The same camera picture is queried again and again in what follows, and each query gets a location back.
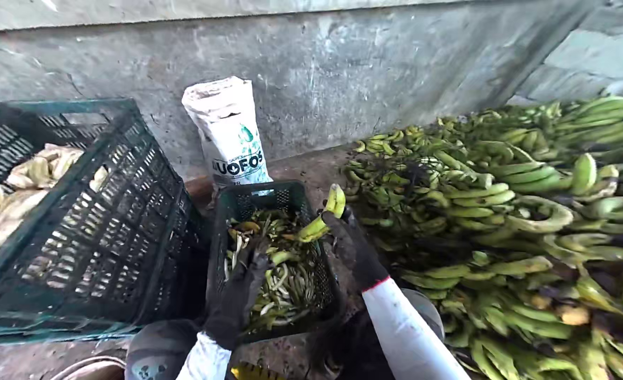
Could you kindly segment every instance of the person's knee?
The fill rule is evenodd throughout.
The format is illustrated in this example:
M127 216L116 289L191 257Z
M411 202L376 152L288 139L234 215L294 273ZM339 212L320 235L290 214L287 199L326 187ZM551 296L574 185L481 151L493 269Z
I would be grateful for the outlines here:
M126 355L126 380L175 379L197 341L189 320L148 324L131 341Z

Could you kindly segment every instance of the green logo on bag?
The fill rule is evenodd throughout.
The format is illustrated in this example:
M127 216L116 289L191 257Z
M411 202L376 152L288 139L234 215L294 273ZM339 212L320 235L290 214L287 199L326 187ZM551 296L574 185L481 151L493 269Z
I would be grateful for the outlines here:
M239 132L239 140L241 140L241 142L245 141L247 143L253 141L253 134L243 124L241 124L241 131Z

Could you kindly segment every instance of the plastic crate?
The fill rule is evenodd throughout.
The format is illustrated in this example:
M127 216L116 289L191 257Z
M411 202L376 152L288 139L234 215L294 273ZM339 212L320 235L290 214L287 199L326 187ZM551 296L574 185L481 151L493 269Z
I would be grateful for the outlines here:
M0 183L45 143L85 153L0 247L0 344L200 315L208 226L135 101L0 103ZM88 182L102 166L96 193Z
M230 219L249 220L255 210L285 210L299 212L300 220L310 222L316 217L312 211L305 186L298 180L275 181L255 185L230 186L223 189L215 203L215 225L211 242L210 272L208 274L208 302L214 303L224 289L224 258L229 247ZM313 257L316 270L313 273L316 284L316 302L311 306L311 313L295 324L274 327L271 331L263 330L244 334L242 343L269 340L287 335L313 331L325 323L340 317L341 302L339 288L328 264L328 257L323 245L314 243L316 255Z

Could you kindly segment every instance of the concrete floor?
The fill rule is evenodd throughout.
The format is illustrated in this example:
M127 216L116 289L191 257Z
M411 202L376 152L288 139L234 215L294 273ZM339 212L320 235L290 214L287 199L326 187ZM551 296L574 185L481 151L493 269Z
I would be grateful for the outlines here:
M270 162L268 169L274 180L297 179L303 181L312 205L322 207L328 188L332 183L345 184L340 168L350 155L347 147L307 153L302 156ZM190 192L198 193L195 186ZM330 257L333 272L339 280L341 293L346 297L344 319L363 307L351 274L337 257ZM317 334L301 334L260 343L252 343L237 349L232 363L244 360L272 369L294 379L326 379L320 373L309 371L309 351ZM128 339L99 342L36 343L0 347L0 379L48 380L65 367L104 350L127 348Z

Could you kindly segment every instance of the person's left hand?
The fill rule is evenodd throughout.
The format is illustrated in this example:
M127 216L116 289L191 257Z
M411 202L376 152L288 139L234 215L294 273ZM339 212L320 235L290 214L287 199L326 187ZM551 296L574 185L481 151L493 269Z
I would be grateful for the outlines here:
M203 326L206 334L226 350L236 348L239 334L248 324L265 272L272 266L266 254L270 242L263 237L252 239L246 251L239 254L237 267Z

